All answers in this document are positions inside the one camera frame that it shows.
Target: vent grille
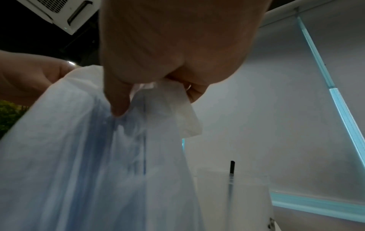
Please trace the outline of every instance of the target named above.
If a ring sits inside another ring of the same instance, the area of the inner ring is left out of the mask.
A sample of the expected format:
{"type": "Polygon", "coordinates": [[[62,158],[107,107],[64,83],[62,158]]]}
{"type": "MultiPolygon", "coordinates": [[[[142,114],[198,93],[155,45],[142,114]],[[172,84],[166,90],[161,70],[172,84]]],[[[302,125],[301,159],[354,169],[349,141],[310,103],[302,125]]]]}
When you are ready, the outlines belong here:
{"type": "Polygon", "coordinates": [[[54,13],[59,13],[68,0],[37,0],[54,13]]]}

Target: ceiling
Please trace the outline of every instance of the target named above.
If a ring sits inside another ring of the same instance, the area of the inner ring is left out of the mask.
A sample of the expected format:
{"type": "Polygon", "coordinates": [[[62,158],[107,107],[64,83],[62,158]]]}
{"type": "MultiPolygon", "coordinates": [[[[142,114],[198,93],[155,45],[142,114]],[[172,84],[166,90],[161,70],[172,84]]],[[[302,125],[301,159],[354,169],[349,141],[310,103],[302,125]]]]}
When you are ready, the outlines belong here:
{"type": "MultiPolygon", "coordinates": [[[[269,10],[292,1],[274,0],[269,10]]],[[[0,50],[41,54],[80,65],[99,64],[97,21],[95,13],[75,34],[69,35],[16,0],[7,0],[0,7],[0,50]]]]}

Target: white plastic bag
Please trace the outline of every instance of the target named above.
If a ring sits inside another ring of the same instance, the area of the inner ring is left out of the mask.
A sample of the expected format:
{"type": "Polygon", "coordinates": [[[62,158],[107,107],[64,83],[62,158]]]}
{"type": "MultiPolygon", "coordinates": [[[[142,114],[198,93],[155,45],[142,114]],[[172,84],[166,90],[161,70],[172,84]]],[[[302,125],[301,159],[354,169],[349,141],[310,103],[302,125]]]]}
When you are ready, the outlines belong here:
{"type": "Polygon", "coordinates": [[[204,230],[181,148],[201,127],[183,86],[138,91],[118,119],[102,89],[101,67],[72,71],[1,140],[0,230],[204,230]]]}

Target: green plant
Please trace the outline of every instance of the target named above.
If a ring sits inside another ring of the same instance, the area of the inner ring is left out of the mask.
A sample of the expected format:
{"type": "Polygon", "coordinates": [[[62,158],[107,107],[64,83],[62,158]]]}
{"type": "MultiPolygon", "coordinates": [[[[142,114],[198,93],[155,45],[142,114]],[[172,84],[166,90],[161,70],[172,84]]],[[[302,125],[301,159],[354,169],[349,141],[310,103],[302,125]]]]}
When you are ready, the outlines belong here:
{"type": "Polygon", "coordinates": [[[26,111],[27,107],[0,100],[0,139],[26,111]]]}

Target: ceiling air conditioner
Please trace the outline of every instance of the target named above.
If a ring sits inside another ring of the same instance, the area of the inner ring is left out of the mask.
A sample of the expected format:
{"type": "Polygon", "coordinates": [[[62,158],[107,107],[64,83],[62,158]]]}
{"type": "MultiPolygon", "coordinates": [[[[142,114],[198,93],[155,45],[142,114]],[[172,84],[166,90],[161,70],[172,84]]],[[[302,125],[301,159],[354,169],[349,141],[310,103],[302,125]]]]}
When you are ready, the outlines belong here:
{"type": "Polygon", "coordinates": [[[101,0],[17,0],[70,35],[100,8],[101,0]]]}

